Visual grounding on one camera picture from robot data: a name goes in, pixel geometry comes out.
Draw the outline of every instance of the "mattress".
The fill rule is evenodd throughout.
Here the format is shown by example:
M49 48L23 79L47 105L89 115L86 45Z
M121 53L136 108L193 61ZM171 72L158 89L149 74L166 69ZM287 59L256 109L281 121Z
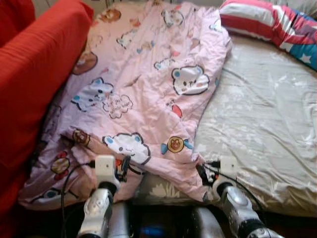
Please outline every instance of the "mattress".
M236 160L237 179L265 210L317 216L317 73L269 43L232 36L195 137L206 160ZM136 204L192 204L172 184L146 175Z

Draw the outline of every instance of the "red cushion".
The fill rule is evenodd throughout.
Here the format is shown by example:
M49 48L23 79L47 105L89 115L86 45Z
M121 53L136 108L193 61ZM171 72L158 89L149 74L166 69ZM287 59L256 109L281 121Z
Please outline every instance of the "red cushion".
M0 48L0 221L25 181L41 120L81 53L92 16L79 0L60 0Z
M0 1L0 47L35 20L32 0Z

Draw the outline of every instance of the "power cord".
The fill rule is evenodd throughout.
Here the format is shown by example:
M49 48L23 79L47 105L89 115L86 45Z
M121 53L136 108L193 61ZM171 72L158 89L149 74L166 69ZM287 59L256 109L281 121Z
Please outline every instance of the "power cord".
M252 199L256 202L257 206L259 207L260 211L261 211L261 216L262 216L262 219L263 219L263 223L264 225L266 226L266 217L265 217L265 213L264 213L264 209L263 207L261 206L260 202L258 201L258 199L242 184L240 183L237 179L234 179L234 178L231 178L230 176L228 175L225 175L221 172L218 172L217 170L213 170L209 167L207 167L205 164L203 164L203 167L209 171L212 171L214 172L215 174L219 174L221 176L224 176L225 178L227 179L230 179L232 181L234 181L235 183L237 183L240 187L242 187L248 194L250 197L252 197Z
M67 221L67 219L65 219L65 204L64 204L66 186L67 186L67 183L68 183L68 180L69 180L71 174L77 168L82 167L82 166L89 166L90 168L94 168L95 167L95 161L91 161L89 163L76 165L75 167L73 167L73 169L70 171L70 173L66 177L66 180L65 180L65 182L63 184L63 188L62 188L62 190L60 192L60 206L61 206L61 215L62 215L62 228L61 228L61 233L60 233L60 237L61 238L66 238L66 221Z

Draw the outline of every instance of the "white cartoon bear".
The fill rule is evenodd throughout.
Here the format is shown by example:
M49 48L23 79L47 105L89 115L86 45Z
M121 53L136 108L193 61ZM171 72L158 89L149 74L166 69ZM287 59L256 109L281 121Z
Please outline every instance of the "white cartoon bear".
M197 95L208 89L209 77L202 67L186 66L172 71L173 87L178 95Z
M119 133L114 137L104 136L103 143L118 154L130 155L131 160L140 165L146 164L151 158L149 147L144 144L142 136L137 132Z
M176 11L176 10L171 10L171 11L167 11L167 10L163 10L161 13L165 24L167 25L167 27L171 27L173 25L175 26L179 26L180 24L183 23L184 21L184 16L180 11Z
M123 48L127 48L129 46L129 44L132 42L133 37L135 37L135 35L137 34L137 30L136 29L132 29L131 31L123 34L121 36L121 38L117 39L117 42L123 47Z
M99 77L80 90L79 93L73 97L71 102L75 104L79 110L86 112L90 107L97 105L112 93L113 85L105 83L103 78Z
M175 62L175 60L171 58L165 58L160 62L155 62L154 68L157 70L165 69L165 68L170 68L171 65Z

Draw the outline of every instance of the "pink comforter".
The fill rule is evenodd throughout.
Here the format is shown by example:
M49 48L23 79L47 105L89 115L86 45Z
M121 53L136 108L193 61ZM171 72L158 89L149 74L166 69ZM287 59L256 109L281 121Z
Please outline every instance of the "pink comforter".
M191 3L120 3L104 11L52 105L42 151L19 202L30 209L59 207L71 168L96 154L131 156L117 201L133 196L145 172L197 201L210 199L195 169L204 160L193 148L231 49L219 23L217 10ZM76 170L65 203L87 199L95 186L94 170Z

